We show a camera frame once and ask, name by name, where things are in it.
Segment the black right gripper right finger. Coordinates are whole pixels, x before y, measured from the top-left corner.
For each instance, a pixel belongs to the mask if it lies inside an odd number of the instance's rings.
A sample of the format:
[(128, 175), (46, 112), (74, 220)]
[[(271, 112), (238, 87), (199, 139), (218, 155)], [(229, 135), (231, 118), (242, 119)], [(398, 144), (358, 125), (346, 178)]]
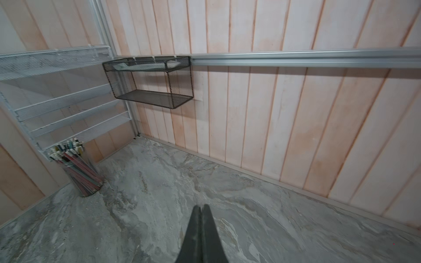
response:
[(204, 263), (228, 263), (210, 206), (201, 210), (202, 261)]

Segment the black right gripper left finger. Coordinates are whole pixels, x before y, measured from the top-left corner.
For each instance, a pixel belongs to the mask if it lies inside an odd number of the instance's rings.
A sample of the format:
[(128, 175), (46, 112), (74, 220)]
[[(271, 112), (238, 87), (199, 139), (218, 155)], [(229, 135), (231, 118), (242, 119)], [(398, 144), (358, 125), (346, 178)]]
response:
[(201, 208), (194, 206), (186, 229), (184, 241), (175, 263), (202, 262)]

